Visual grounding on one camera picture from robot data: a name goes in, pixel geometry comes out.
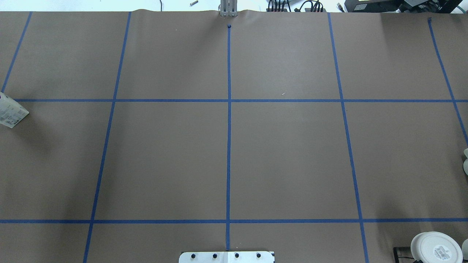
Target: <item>product label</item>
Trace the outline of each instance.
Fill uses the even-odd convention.
[[[367,6],[367,4],[356,5],[354,7],[354,11],[364,10],[366,8],[366,6]]]
[[[446,246],[437,245],[434,247],[434,256],[441,261],[447,261],[452,257],[452,253]]]
[[[13,128],[28,114],[19,103],[0,92],[0,124]]]

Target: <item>blue tape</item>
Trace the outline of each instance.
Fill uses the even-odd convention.
[[[439,60],[440,68],[442,69],[442,73],[444,74],[445,83],[447,84],[448,92],[450,93],[450,97],[452,98],[453,107],[455,108],[455,112],[457,113],[458,121],[460,123],[461,131],[463,132],[463,137],[465,138],[465,143],[468,146],[468,136],[465,130],[465,125],[463,125],[463,121],[461,120],[460,111],[458,110],[457,102],[453,95],[452,87],[450,86],[450,82],[448,81],[447,73],[445,72],[444,63],[442,63],[442,58],[440,57],[439,48],[437,47],[436,38],[434,36],[434,31],[432,30],[432,17],[427,19],[427,24],[429,25],[429,31],[431,32],[432,43],[434,44],[434,49],[436,51],[437,59]]]
[[[387,218],[363,219],[364,223],[398,223],[398,222],[468,222],[468,218]]]
[[[0,224],[225,224],[225,219],[0,219]],[[230,224],[468,222],[468,218],[230,219]]]
[[[232,224],[359,223],[359,219],[232,219]]]
[[[21,33],[20,41],[16,46],[15,54],[13,55],[13,59],[11,60],[10,67],[8,68],[7,76],[5,77],[5,81],[3,82],[3,86],[1,87],[1,91],[5,92],[5,88],[7,87],[8,79],[10,78],[11,70],[13,69],[13,65],[16,61],[16,56],[18,56],[18,52],[20,51],[21,43],[23,42],[24,35],[26,34],[26,30],[28,29],[29,22],[31,21],[32,12],[29,13],[28,19],[26,20],[26,24],[24,25],[23,32]]]
[[[225,224],[224,219],[94,220],[95,224]]]
[[[227,25],[227,98],[226,251],[229,251],[231,234],[231,24]]]
[[[364,250],[364,259],[366,263],[369,263],[369,255],[367,253],[367,242],[366,242],[366,234],[364,232],[364,224],[362,222],[362,211],[361,211],[361,201],[359,199],[359,189],[358,189],[358,181],[356,179],[356,170],[354,168],[354,158],[352,155],[352,147],[351,147],[351,140],[350,140],[350,134],[349,134],[349,129],[348,129],[348,120],[346,118],[346,109],[344,107],[344,98],[343,98],[343,90],[341,87],[341,78],[340,78],[340,71],[338,68],[338,59],[336,57],[336,48],[335,48],[335,39],[333,37],[333,26],[331,23],[331,16],[330,13],[328,13],[328,24],[330,27],[330,39],[331,39],[331,47],[333,51],[333,59],[335,61],[335,71],[336,71],[336,80],[338,82],[338,90],[340,92],[340,100],[341,100],[341,111],[343,113],[343,122],[344,122],[344,130],[346,132],[346,141],[348,143],[348,153],[350,156],[350,164],[351,164],[351,171],[352,171],[352,179],[354,183],[354,193],[356,196],[356,205],[358,207],[358,216],[360,220],[360,228],[361,228],[361,238],[362,238],[362,247]]]
[[[89,224],[91,220],[71,219],[0,219],[0,224]]]
[[[127,43],[127,37],[128,37],[128,28],[130,26],[130,19],[132,17],[132,13],[128,12],[128,18],[127,18],[127,26],[125,27],[125,36],[124,36],[124,43],[122,44],[122,52],[120,54],[120,62],[118,66],[118,72],[117,72],[117,78],[116,78],[116,84],[114,88],[114,96],[113,96],[113,102],[112,106],[110,108],[110,113],[109,113],[109,122],[107,124],[107,131],[106,131],[106,139],[104,141],[104,149],[102,150],[102,157],[101,157],[101,166],[99,168],[99,175],[97,178],[97,185],[96,185],[96,192],[94,195],[94,202],[93,202],[93,210],[91,212],[91,222],[89,223],[89,229],[88,229],[88,237],[86,238],[86,246],[85,246],[85,253],[83,256],[83,263],[86,263],[88,260],[88,252],[89,252],[89,245],[91,244],[91,235],[93,233],[93,221],[96,216],[96,207],[97,207],[97,200],[99,197],[99,190],[101,188],[101,180],[102,180],[102,172],[104,170],[104,162],[106,160],[106,153],[107,153],[107,145],[109,143],[109,135],[110,135],[110,129],[112,126],[112,119],[114,117],[114,109],[115,109],[115,99],[117,98],[117,91],[118,91],[118,84],[120,81],[120,72],[122,70],[122,64],[124,62],[124,55],[125,55],[125,47]]]
[[[402,99],[14,99],[17,102],[425,102],[452,103],[453,100]]]

